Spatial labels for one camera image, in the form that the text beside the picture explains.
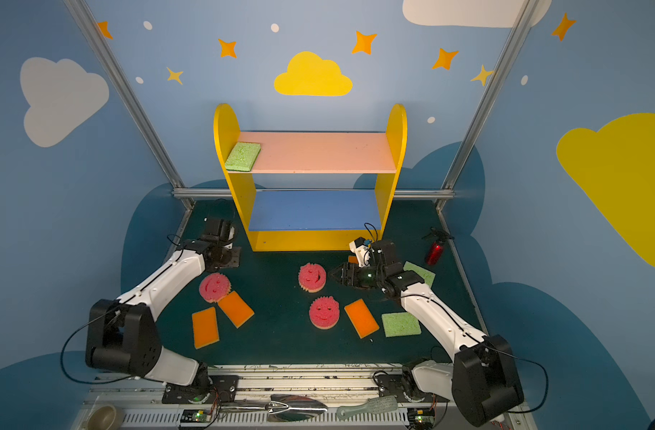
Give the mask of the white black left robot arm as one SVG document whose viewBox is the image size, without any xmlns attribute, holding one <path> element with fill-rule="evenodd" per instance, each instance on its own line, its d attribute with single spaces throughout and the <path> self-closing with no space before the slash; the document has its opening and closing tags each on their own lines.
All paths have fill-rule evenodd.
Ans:
<svg viewBox="0 0 655 430">
<path fill-rule="evenodd" d="M 156 322 L 193 279 L 230 261 L 234 238 L 230 220 L 207 220 L 199 238 L 180 240 L 171 258 L 135 288 L 96 302 L 89 314 L 85 363 L 179 387 L 207 387 L 204 365 L 166 349 Z"/>
</svg>

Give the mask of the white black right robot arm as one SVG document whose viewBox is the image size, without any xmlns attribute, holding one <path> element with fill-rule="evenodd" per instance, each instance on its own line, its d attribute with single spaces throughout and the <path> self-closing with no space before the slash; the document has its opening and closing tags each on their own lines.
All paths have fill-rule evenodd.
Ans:
<svg viewBox="0 0 655 430">
<path fill-rule="evenodd" d="M 415 387 L 454 401 L 476 427 L 508 413 L 525 400 L 509 343 L 465 322 L 417 272 L 406 270 L 390 240 L 357 238 L 349 244 L 354 263 L 330 272 L 339 284 L 379 290 L 412 315 L 438 341 L 451 362 L 423 361 L 410 369 Z"/>
</svg>

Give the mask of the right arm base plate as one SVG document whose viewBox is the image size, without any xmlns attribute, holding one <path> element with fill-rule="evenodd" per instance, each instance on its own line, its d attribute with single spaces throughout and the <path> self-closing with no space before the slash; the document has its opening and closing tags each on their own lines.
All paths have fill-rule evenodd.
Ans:
<svg viewBox="0 0 655 430">
<path fill-rule="evenodd" d="M 413 373 L 388 374 L 377 371 L 372 376 L 380 397 L 395 396 L 399 403 L 451 402 L 450 380 L 445 377 L 416 377 Z"/>
</svg>

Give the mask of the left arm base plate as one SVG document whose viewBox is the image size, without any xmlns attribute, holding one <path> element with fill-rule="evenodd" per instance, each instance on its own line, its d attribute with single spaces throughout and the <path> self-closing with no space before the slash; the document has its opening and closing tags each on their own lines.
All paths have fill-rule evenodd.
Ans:
<svg viewBox="0 0 655 430">
<path fill-rule="evenodd" d="M 193 385 L 180 386 L 167 383 L 165 385 L 162 404 L 198 405 L 213 404 L 214 401 L 230 402 L 235 400 L 239 376 L 235 374 L 212 374 L 207 381 L 194 381 Z"/>
</svg>

